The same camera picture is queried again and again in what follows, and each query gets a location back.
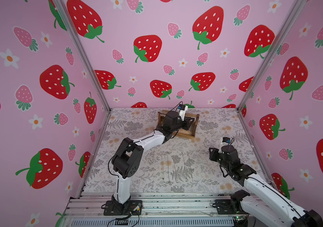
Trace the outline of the wooden jewelry display stand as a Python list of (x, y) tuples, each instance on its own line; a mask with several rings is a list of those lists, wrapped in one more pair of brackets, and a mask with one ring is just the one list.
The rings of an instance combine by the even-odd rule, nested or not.
[(196, 136), (196, 128), (200, 114), (187, 113), (185, 115), (185, 118), (186, 117), (195, 118), (195, 122), (191, 125), (188, 131), (179, 129), (180, 122), (182, 122), (182, 120), (180, 119), (178, 112), (166, 110), (158, 112), (158, 124), (155, 130), (161, 132), (161, 134), (165, 136), (164, 142), (173, 139), (175, 136), (193, 140)]

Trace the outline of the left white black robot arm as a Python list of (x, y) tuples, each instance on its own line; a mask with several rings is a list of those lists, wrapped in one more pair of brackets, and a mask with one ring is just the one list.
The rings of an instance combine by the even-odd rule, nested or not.
[(176, 111), (166, 113), (164, 122), (154, 131), (138, 139), (124, 138), (115, 155), (109, 163), (113, 165), (114, 176), (118, 178), (117, 188), (112, 196), (112, 201), (118, 206), (125, 206), (131, 198), (131, 177), (137, 172), (143, 153), (166, 143), (174, 138), (179, 130), (189, 130), (195, 121), (193, 117), (187, 117), (188, 107), (180, 104)]

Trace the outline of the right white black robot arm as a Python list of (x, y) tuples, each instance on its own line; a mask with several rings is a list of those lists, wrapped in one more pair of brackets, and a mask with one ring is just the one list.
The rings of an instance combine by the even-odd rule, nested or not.
[(216, 201), (221, 214), (250, 214), (268, 227), (322, 227), (323, 219), (314, 210), (296, 205), (263, 180), (250, 166), (241, 163), (232, 145), (209, 148), (209, 158), (220, 165), (224, 177), (244, 187), (229, 201)]

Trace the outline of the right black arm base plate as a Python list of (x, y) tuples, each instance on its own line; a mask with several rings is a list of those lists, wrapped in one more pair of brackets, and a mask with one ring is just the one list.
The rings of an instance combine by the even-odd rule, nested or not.
[(215, 200), (212, 204), (213, 208), (217, 209), (219, 215), (245, 215), (248, 214), (242, 209), (240, 201), (236, 200)]

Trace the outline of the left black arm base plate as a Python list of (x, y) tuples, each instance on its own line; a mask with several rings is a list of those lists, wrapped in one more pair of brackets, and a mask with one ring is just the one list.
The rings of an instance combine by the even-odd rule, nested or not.
[(119, 204), (117, 201), (107, 201), (101, 208), (104, 210), (104, 216), (141, 215), (143, 202), (129, 200), (125, 204)]

